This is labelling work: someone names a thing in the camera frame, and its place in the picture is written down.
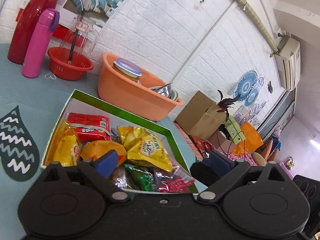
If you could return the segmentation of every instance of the brick wallpaper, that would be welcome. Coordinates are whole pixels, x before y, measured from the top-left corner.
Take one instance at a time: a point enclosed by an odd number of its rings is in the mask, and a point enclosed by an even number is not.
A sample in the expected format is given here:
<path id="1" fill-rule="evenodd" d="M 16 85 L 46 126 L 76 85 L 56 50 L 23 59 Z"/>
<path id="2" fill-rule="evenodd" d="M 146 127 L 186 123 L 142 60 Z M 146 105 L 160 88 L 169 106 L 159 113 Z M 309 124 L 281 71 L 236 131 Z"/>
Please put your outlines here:
<path id="1" fill-rule="evenodd" d="M 92 72 L 99 74 L 101 54 L 109 51 L 133 61 L 166 82 L 171 81 L 231 2 L 126 0 L 100 33 L 99 42 L 90 55 L 95 66 Z M 248 2 L 270 29 L 259 0 Z M 20 3 L 21 0 L 5 3 L 0 14 L 0 42 L 10 42 Z M 265 85 L 259 94 L 258 101 L 268 101 L 260 113 L 260 119 L 263 119 L 283 92 L 276 63 L 269 57 L 270 47 L 238 7 L 213 31 L 214 36 L 208 44 L 183 76 L 174 81 L 177 91 L 185 104 L 197 90 L 219 100 L 217 89 L 227 95 L 245 73 L 256 70 L 265 77 L 266 83 L 271 80 L 274 88 L 270 94 Z M 59 41 L 52 40 L 50 46 L 56 44 Z M 169 116 L 174 119 L 181 110 L 182 107 L 175 108 Z"/>

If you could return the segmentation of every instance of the box of snacks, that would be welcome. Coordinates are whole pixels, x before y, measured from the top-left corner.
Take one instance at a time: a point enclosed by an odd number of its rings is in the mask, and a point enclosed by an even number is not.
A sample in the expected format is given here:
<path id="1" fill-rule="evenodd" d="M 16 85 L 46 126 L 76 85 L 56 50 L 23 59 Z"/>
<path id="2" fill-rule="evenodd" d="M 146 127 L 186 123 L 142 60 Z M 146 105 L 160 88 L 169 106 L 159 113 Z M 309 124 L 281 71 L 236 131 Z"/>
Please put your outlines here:
<path id="1" fill-rule="evenodd" d="M 101 174 L 123 190 L 198 192 L 170 130 L 79 90 L 60 113 L 41 167 L 53 161 L 76 166 L 106 158 L 111 150 L 115 166 L 106 165 L 111 170 Z"/>

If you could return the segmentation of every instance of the wall-mounted air conditioner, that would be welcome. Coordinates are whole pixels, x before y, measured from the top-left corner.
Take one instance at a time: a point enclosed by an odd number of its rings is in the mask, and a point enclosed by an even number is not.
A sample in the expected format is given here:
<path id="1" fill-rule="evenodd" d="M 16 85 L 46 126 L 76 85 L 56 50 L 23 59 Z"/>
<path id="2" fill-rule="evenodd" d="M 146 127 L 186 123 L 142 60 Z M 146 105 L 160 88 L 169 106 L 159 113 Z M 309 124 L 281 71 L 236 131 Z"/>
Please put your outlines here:
<path id="1" fill-rule="evenodd" d="M 300 80 L 300 43 L 285 35 L 278 49 L 275 57 L 281 86 L 288 91 L 294 90 Z"/>

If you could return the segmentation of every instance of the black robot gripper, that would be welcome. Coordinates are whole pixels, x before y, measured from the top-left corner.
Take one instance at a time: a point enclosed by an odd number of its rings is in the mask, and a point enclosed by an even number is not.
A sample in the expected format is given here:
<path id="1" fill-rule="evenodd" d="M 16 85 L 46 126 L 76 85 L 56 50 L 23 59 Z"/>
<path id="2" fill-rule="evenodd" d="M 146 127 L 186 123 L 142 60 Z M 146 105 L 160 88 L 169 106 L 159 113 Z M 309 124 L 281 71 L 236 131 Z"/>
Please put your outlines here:
<path id="1" fill-rule="evenodd" d="M 129 194 L 92 162 L 51 163 L 20 202 L 24 240 L 308 239 L 308 201 L 277 164 L 236 162 L 197 196 Z"/>

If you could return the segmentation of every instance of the metal screw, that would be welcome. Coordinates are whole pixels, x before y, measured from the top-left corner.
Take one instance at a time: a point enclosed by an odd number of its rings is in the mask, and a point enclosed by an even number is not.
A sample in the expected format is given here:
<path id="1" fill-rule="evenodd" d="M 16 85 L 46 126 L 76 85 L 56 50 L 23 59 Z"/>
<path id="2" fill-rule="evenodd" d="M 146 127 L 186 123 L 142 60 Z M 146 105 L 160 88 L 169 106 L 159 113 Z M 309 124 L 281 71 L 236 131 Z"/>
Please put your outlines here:
<path id="1" fill-rule="evenodd" d="M 121 191 L 118 191 L 112 194 L 112 198 L 116 200 L 125 200 L 127 197 L 128 197 L 128 194 Z"/>
<path id="2" fill-rule="evenodd" d="M 216 197 L 216 194 L 211 191 L 204 191 L 200 193 L 200 198 L 206 200 L 212 200 Z"/>

